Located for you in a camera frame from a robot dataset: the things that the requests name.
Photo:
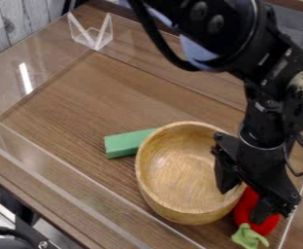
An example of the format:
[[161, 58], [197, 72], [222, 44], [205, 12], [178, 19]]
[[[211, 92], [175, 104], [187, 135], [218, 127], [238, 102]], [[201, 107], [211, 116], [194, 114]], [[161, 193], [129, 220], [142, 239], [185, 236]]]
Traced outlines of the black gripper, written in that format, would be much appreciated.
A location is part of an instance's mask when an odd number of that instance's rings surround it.
[[223, 132], [214, 134], [217, 187], [226, 194], [245, 183], [258, 194], [250, 222], [261, 225], [271, 215], [287, 218], [300, 202], [300, 194], [284, 169], [282, 148], [261, 149]]

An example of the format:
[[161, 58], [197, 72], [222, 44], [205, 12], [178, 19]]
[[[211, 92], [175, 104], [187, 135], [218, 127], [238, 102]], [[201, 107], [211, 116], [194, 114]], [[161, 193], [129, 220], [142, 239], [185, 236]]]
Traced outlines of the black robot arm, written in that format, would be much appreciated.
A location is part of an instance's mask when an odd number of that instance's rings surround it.
[[290, 215], [300, 202], [290, 164], [303, 146], [303, 50], [278, 29], [265, 0], [127, 0], [167, 61], [186, 71], [229, 72], [243, 82], [245, 118], [217, 133], [217, 186], [243, 183], [258, 194], [249, 220]]

